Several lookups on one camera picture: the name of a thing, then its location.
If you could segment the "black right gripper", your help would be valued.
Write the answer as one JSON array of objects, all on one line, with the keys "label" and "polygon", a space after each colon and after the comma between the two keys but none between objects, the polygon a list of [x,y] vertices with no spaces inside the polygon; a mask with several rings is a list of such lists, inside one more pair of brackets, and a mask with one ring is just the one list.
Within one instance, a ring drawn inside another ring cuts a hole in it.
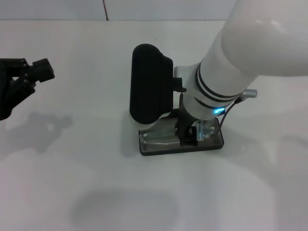
[{"label": "black right gripper", "polygon": [[188,145],[197,145],[197,129],[193,126],[197,119],[186,110],[183,97],[184,94],[181,93],[177,121],[177,135],[179,136],[180,146],[184,146],[186,140]]}]

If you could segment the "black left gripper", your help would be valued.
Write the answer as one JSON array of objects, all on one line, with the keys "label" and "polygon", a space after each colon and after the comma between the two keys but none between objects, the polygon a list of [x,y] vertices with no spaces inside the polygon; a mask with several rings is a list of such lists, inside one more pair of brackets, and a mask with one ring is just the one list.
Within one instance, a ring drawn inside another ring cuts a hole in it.
[{"label": "black left gripper", "polygon": [[[19,58],[1,58],[0,63],[9,72],[21,72],[30,67],[34,68],[51,68],[48,59],[42,59],[29,65],[26,59]],[[21,75],[16,80],[9,83],[8,89],[0,96],[0,120],[7,119],[13,108],[35,93],[36,82],[45,82],[54,79],[52,70],[30,70],[28,73]]]}]

